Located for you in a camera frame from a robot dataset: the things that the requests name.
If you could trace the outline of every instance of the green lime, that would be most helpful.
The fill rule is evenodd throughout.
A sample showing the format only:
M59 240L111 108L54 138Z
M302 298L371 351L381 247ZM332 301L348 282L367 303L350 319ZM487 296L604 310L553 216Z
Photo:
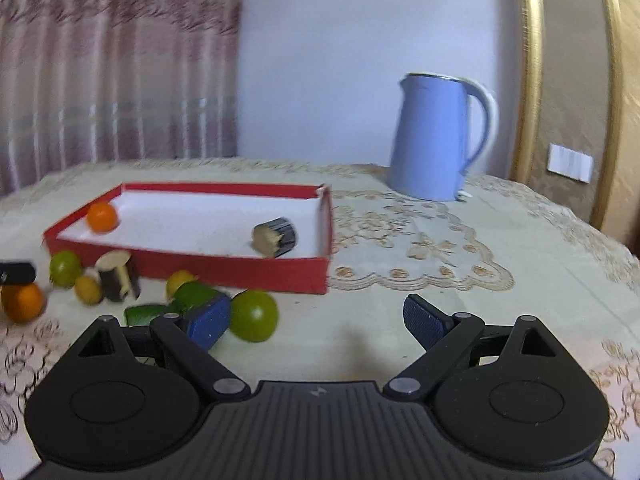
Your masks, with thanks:
M49 277L54 285L71 288L76 278L82 276L82 265L71 251L60 251L49 262Z
M175 303L179 307L180 314L184 314L192 308L203 306L219 294L215 288L204 283L186 282L175 291L172 304Z
M278 304L263 290L246 290L231 301L231 332L240 339L267 341L278 325Z

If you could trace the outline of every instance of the kettle handle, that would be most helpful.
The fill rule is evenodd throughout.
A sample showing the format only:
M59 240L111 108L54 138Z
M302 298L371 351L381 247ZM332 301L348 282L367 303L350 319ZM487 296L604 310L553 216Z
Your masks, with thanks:
M491 149L494 145L495 138L498 135L498 103L496 102L494 96L491 95L483 85L481 85L477 81L473 81L471 79L463 79L461 83L465 86L466 93L470 96L477 98L484 108L484 131L482 132L482 140L480 141L480 146L476 152L471 155L464 167L462 168L462 173L465 174L466 170L469 166L471 166L478 157Z

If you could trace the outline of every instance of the white wall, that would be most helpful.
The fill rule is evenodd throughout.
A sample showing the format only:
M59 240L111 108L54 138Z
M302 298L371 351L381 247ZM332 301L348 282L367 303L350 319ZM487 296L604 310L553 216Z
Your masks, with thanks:
M473 173L504 176L520 87L517 0L244 0L239 155L387 165L407 72L466 76L500 103ZM481 130L474 107L472 146Z

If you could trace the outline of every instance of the lime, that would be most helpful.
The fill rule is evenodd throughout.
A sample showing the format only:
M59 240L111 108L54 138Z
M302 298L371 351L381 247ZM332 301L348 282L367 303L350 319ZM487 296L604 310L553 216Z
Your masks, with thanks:
M74 291L78 300L85 305L95 305L102 301L102 288L93 276L80 276L76 278Z
M71 288L76 278L82 276L82 265L71 251L60 251L49 262L49 276L54 285Z
M188 282L195 282L196 280L197 278L188 270L178 270L174 272L169 279L166 280L166 298L170 300L181 285Z
M267 341L278 325L278 305L263 290L246 290L231 301L231 332L240 339Z

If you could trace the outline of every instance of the blue gripper pad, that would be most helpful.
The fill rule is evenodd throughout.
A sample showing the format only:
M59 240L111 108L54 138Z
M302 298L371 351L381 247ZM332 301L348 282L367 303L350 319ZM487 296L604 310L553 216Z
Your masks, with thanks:
M453 320L417 294L410 294L402 308L404 326L427 351L453 328Z
M192 308L184 314L186 334L207 352L231 322L231 299L221 292L208 303Z

